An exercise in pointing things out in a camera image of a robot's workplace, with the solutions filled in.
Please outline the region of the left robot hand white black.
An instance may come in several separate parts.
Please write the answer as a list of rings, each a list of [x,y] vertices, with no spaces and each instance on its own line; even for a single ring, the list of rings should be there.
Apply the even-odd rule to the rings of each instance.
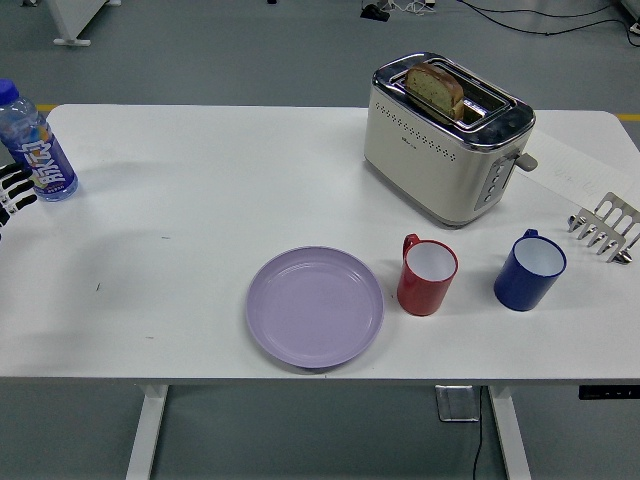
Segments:
[[[1,167],[1,228],[19,211],[35,203],[37,195],[31,173],[19,164]]]

